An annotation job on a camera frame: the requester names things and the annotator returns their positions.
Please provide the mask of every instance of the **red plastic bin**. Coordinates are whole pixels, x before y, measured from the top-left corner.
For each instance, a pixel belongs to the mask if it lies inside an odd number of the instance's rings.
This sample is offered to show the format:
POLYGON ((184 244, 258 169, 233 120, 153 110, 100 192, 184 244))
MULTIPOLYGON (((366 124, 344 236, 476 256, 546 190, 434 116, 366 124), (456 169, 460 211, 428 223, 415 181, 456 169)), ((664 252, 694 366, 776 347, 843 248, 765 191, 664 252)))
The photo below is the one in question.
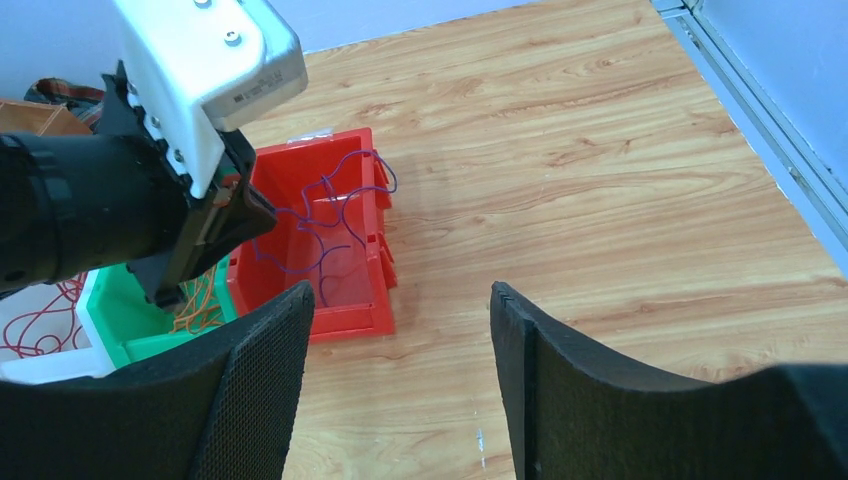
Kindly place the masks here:
POLYGON ((316 292, 312 342, 394 333, 388 290, 397 285, 397 276, 383 216, 391 208, 390 194, 365 190, 348 200, 344 219, 364 246, 338 221, 346 194, 388 185, 386 171, 373 155, 355 154, 340 164, 345 155, 372 149, 371 129, 363 128, 257 150, 251 183, 278 212, 290 209, 322 225, 309 225, 311 232, 299 230, 297 215, 279 212, 274 230, 232 252, 227 284, 239 316, 308 280, 316 292), (321 184, 322 175, 337 168, 328 189, 321 184), (310 269, 322 251, 328 253, 321 271, 310 269))

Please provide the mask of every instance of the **screw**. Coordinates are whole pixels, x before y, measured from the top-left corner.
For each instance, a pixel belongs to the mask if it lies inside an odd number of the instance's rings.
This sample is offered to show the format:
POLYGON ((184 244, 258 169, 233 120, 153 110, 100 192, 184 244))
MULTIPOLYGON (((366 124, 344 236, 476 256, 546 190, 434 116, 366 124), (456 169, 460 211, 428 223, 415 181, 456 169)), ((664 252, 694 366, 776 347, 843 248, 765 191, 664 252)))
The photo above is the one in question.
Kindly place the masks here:
POLYGON ((230 30, 224 37, 224 41, 227 42, 227 45, 235 47, 236 45, 241 43, 241 35, 239 35, 238 32, 230 30))

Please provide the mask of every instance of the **orange wire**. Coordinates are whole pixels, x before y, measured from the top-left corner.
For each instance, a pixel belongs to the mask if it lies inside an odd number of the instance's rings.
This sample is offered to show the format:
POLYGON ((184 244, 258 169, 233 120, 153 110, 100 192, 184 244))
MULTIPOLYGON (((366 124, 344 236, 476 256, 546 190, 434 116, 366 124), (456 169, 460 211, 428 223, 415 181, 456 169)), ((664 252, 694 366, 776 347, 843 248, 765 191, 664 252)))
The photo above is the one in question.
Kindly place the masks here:
POLYGON ((171 333, 187 331, 197 335, 209 327, 223 325, 221 321, 221 306, 210 306, 215 297, 214 278, 217 265, 200 277, 186 282, 183 288, 190 297, 185 308, 174 318, 174 328, 171 333))

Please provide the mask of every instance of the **black cylindrical motor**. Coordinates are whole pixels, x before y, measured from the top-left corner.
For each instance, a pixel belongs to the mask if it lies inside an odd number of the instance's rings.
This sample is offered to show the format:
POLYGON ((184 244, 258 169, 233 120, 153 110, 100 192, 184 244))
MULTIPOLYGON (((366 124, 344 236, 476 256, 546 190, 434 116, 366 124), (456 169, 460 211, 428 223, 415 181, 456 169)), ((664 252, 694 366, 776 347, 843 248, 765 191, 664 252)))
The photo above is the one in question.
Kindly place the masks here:
POLYGON ((144 139, 0 135, 0 292, 149 257, 188 206, 144 139))

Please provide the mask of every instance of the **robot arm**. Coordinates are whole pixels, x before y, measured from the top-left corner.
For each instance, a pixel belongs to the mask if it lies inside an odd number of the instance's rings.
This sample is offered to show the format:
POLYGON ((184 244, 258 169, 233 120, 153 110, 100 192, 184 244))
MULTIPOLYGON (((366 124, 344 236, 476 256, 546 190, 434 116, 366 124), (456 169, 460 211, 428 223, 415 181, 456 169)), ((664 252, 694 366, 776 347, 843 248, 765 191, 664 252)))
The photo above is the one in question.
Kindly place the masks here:
POLYGON ((301 93, 306 68, 266 0, 115 5, 124 53, 97 132, 0 136, 0 292, 126 262, 173 310, 181 283, 274 227, 238 129, 301 93))

